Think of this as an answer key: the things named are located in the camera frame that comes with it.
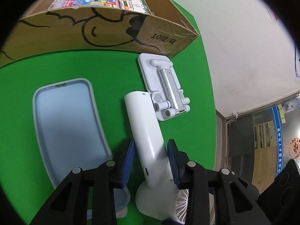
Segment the white handheld fan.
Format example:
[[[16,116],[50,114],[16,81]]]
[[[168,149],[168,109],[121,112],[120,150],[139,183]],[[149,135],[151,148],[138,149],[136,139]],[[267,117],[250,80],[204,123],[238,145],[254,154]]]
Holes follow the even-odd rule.
[[[146,216],[184,224],[189,191],[179,190],[174,183],[151,96],[148,92],[133,91],[124,101],[145,177],[137,189],[136,206]]]

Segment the light blue phone case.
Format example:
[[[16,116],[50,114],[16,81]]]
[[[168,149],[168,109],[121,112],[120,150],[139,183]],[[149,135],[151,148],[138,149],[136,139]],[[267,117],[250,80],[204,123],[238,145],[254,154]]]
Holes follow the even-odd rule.
[[[91,83],[78,78],[39,88],[33,96],[38,147],[54,190],[74,169],[90,170],[112,160]],[[130,194],[114,190],[116,218],[125,216]],[[92,224],[93,188],[89,189],[87,221]]]

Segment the white folding phone stand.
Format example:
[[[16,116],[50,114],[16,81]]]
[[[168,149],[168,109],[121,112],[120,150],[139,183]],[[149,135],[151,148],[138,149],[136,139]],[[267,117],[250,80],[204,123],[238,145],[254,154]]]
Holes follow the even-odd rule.
[[[190,99],[184,96],[172,61],[166,56],[148,53],[140,54],[137,60],[158,120],[188,113]]]

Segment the large cardboard box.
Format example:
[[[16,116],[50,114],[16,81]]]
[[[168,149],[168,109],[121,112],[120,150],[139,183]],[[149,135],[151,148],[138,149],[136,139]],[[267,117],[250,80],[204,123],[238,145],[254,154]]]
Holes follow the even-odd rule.
[[[1,47],[1,65],[61,50],[117,50],[174,57],[198,36],[171,0],[145,0],[150,13],[90,4],[52,9],[36,0]]]

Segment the green white card box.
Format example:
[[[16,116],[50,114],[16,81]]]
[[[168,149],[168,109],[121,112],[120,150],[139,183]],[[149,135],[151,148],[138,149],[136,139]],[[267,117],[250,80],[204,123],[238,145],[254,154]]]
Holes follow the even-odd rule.
[[[127,11],[151,15],[151,10],[146,0],[119,0],[120,8]]]

